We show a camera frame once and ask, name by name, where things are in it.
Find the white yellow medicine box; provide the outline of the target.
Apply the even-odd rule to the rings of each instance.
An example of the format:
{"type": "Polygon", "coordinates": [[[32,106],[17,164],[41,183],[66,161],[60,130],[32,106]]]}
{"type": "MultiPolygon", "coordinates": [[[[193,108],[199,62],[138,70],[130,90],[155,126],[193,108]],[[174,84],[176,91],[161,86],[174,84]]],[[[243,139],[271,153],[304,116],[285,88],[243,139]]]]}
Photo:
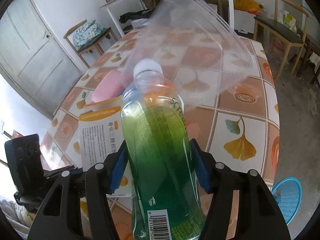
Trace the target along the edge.
{"type": "Polygon", "coordinates": [[[121,124],[122,97],[84,105],[79,115],[79,147],[82,170],[102,163],[119,150],[124,140],[121,124]]]}

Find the green plastic bottle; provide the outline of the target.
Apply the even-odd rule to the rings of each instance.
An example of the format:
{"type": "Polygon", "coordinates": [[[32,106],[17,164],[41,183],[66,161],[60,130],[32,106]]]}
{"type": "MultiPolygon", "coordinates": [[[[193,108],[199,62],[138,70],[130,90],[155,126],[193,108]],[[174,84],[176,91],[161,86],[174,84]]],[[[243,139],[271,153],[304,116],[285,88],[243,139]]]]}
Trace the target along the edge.
{"type": "Polygon", "coordinates": [[[183,102],[161,66],[140,60],[123,96],[121,122],[134,188],[136,239],[198,239],[205,215],[183,115],[183,102]]]}

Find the pink scrubbing sponge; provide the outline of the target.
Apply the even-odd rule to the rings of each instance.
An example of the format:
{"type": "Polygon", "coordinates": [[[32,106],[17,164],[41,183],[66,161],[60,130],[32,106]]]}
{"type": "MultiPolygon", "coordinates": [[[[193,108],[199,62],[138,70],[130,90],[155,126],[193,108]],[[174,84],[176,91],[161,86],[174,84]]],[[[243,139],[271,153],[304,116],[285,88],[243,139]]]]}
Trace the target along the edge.
{"type": "Polygon", "coordinates": [[[121,84],[121,72],[110,71],[96,87],[92,94],[92,102],[101,102],[116,98],[122,94],[124,87],[121,84]]]}

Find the clear plastic container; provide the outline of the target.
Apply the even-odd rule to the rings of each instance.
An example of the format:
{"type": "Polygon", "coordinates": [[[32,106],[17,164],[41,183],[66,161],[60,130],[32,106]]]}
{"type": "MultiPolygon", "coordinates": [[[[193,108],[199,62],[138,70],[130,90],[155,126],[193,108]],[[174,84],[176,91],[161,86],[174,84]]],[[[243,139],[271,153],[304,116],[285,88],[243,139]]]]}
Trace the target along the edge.
{"type": "Polygon", "coordinates": [[[140,31],[121,82],[129,87],[147,72],[160,73],[195,107],[238,85],[252,69],[240,37],[203,0],[163,0],[140,31]]]}

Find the blue waste basket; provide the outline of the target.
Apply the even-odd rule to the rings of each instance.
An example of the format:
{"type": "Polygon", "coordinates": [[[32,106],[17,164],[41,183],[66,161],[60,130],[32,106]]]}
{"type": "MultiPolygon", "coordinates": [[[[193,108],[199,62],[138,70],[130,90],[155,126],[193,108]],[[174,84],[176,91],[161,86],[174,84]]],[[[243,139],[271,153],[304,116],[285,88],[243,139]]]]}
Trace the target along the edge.
{"type": "Polygon", "coordinates": [[[286,224],[295,217],[302,201],[302,185],[295,177],[287,177],[274,185],[272,195],[275,198],[286,224]]]}

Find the white door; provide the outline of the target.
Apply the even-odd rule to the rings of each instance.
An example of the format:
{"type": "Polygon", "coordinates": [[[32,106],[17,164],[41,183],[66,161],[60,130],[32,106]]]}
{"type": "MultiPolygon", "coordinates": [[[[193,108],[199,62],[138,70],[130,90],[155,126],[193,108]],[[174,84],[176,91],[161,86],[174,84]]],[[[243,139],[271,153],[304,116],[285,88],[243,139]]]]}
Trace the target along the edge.
{"type": "Polygon", "coordinates": [[[13,0],[1,18],[1,74],[50,120],[81,76],[31,0],[13,0]]]}

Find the patterned tablecloth table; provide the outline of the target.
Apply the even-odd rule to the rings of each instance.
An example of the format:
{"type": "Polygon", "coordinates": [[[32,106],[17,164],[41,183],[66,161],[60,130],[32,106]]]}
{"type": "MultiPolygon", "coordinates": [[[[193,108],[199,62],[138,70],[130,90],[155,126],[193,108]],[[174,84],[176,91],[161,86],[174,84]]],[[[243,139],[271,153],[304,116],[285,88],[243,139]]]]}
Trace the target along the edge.
{"type": "MultiPolygon", "coordinates": [[[[45,170],[81,165],[78,116],[100,81],[112,70],[122,71],[139,31],[133,30],[108,49],[67,95],[41,142],[45,170]]],[[[273,76],[263,46],[240,38],[253,59],[247,79],[205,105],[185,114],[189,138],[233,170],[259,171],[272,187],[279,154],[279,111],[273,76]]],[[[120,239],[134,239],[130,197],[108,197],[120,239]]]]}

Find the wooden chair with cushion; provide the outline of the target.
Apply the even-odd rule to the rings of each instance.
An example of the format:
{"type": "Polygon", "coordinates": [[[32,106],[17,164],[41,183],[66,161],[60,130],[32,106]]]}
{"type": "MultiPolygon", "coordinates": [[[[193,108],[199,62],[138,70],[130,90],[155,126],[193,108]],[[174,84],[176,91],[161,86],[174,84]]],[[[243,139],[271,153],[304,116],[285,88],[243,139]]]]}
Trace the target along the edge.
{"type": "Polygon", "coordinates": [[[98,55],[102,56],[105,52],[100,46],[100,42],[104,38],[110,39],[111,37],[115,42],[118,42],[112,28],[105,28],[100,23],[97,23],[96,20],[84,20],[71,27],[63,36],[87,68],[90,68],[90,65],[82,55],[87,52],[92,53],[95,50],[98,55]]]}

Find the floral cushion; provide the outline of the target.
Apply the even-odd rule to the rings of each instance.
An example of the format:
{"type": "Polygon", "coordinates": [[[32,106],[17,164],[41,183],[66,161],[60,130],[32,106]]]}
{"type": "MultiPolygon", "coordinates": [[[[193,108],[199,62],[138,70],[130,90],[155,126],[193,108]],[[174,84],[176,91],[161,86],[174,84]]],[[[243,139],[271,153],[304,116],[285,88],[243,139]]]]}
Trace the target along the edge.
{"type": "Polygon", "coordinates": [[[86,22],[78,27],[73,34],[73,44],[76,50],[80,50],[81,47],[93,38],[99,36],[104,29],[105,28],[100,23],[97,23],[96,20],[86,22]]]}

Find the black bag under table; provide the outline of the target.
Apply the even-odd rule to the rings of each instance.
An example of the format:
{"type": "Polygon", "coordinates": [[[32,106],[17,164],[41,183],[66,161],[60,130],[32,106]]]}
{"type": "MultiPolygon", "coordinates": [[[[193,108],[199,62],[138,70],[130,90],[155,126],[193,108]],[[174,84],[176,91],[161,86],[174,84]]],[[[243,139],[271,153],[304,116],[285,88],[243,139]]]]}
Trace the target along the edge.
{"type": "Polygon", "coordinates": [[[141,10],[137,12],[127,12],[120,15],[119,22],[121,24],[126,23],[128,20],[140,20],[145,18],[150,18],[154,9],[141,10]]]}

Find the wooden chair dark seat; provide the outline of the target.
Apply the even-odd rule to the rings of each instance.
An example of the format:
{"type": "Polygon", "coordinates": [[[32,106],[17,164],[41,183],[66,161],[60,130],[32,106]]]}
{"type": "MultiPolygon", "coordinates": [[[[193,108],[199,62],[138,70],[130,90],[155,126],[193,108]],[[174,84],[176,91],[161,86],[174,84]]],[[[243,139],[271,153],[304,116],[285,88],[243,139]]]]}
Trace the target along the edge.
{"type": "Polygon", "coordinates": [[[274,81],[277,81],[277,79],[280,77],[280,75],[283,71],[284,65],[287,61],[287,57],[288,57],[290,49],[293,47],[297,47],[297,48],[299,48],[299,52],[296,56],[296,59],[295,59],[295,62],[293,64],[293,67],[291,69],[290,74],[294,73],[296,66],[299,62],[300,56],[302,54],[304,44],[305,44],[305,39],[306,39],[307,31],[308,31],[308,20],[313,19],[313,18],[314,18],[314,15],[310,10],[306,9],[302,5],[299,5],[298,3],[293,2],[291,0],[275,0],[275,2],[274,2],[274,19],[273,20],[270,18],[259,16],[259,15],[256,15],[254,17],[255,23],[254,23],[253,40],[257,39],[258,26],[262,26],[264,29],[268,30],[270,33],[275,35],[277,38],[279,38],[281,41],[283,41],[286,44],[284,56],[283,56],[282,62],[280,64],[280,67],[278,69],[277,75],[274,78],[274,81]],[[302,14],[304,14],[306,16],[302,37],[299,37],[297,34],[295,34],[293,31],[291,31],[288,27],[286,27],[285,25],[278,22],[278,1],[282,1],[286,4],[288,4],[289,6],[298,10],[299,12],[301,12],[302,14]]]}

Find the yellow bag under table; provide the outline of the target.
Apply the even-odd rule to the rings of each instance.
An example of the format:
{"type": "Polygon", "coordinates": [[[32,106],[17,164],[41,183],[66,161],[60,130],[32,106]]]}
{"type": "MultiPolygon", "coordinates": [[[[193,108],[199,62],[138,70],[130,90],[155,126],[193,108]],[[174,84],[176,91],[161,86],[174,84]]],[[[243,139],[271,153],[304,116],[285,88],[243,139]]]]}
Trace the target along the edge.
{"type": "Polygon", "coordinates": [[[256,15],[264,9],[264,6],[255,0],[234,0],[234,9],[256,15]]]}

